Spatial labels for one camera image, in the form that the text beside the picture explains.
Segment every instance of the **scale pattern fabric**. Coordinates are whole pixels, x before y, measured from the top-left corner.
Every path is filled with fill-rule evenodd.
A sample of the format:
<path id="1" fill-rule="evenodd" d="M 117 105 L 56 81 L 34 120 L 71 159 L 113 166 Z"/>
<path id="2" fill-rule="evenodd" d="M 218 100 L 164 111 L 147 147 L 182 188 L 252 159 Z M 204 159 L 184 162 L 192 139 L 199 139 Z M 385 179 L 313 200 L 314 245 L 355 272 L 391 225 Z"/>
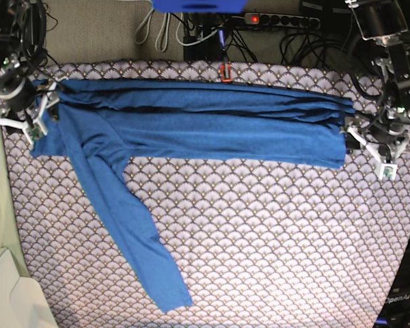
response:
<path id="1" fill-rule="evenodd" d="M 219 82 L 219 63 L 121 61 L 51 68 L 73 79 Z M 236 82 L 345 96 L 348 76 L 232 64 Z M 379 81 L 362 78 L 376 93 Z M 101 224 L 68 159 L 32 159 L 5 137 L 20 241 L 60 327 L 371 327 L 410 235 L 410 153 L 380 182 L 365 152 L 334 171 L 267 161 L 133 158 L 124 177 L 150 209 L 194 306 L 163 314 Z"/>

